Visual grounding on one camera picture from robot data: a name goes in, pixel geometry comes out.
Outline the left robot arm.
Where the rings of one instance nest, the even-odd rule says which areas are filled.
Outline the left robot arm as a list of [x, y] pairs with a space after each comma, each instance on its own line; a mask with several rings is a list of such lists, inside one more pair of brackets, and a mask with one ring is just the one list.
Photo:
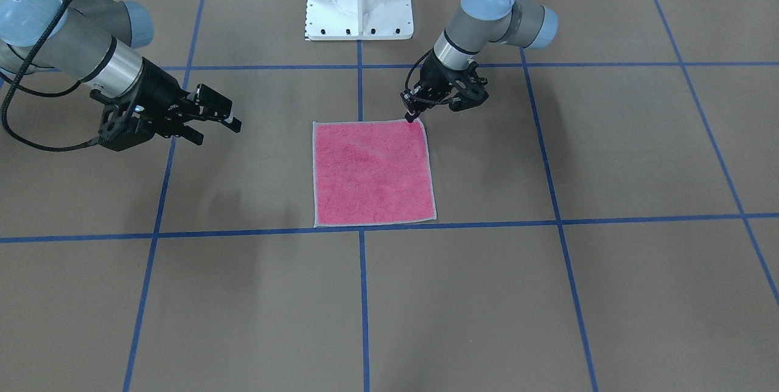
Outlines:
[[414, 85], [406, 82], [401, 99], [405, 120], [440, 105], [450, 111], [480, 106], [489, 98], [487, 79], [478, 75], [476, 56], [489, 43], [541, 49], [557, 34], [556, 12], [532, 0], [460, 0], [431, 50], [415, 64]]

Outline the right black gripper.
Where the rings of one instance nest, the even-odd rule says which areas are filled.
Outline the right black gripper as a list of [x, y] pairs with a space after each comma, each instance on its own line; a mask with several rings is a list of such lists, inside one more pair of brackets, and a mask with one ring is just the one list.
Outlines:
[[142, 71], [136, 85], [138, 116], [153, 122], [155, 134], [176, 136], [197, 146], [205, 136], [187, 126], [195, 117], [201, 121], [217, 121], [234, 133], [242, 130], [242, 121], [232, 111], [233, 103], [206, 84], [198, 84], [195, 92], [181, 89], [176, 78], [148, 59], [142, 59]]

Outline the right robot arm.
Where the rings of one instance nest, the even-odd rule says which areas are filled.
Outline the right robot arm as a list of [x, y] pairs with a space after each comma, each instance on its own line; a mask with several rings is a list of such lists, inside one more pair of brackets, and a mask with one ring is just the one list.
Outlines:
[[3, 129], [36, 150], [55, 151], [13, 131], [8, 112], [25, 75], [57, 69], [103, 105], [97, 136], [66, 151], [95, 145], [123, 151], [154, 136], [201, 145], [204, 136], [189, 121], [217, 121], [240, 132], [226, 96], [204, 84], [187, 92], [138, 52], [153, 35], [148, 11], [134, 1], [2, 0], [2, 79], [9, 85]]

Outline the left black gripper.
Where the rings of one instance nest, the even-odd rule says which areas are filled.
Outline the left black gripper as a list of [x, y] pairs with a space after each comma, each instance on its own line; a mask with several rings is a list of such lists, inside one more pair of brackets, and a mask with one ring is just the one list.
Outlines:
[[427, 107], [436, 105], [448, 105], [450, 98], [456, 94], [447, 79], [449, 70], [453, 70], [442, 64], [435, 52], [430, 50], [425, 55], [425, 61], [420, 70], [420, 79], [416, 84], [416, 96], [411, 91], [403, 91], [400, 98], [407, 112], [405, 120], [413, 123]]

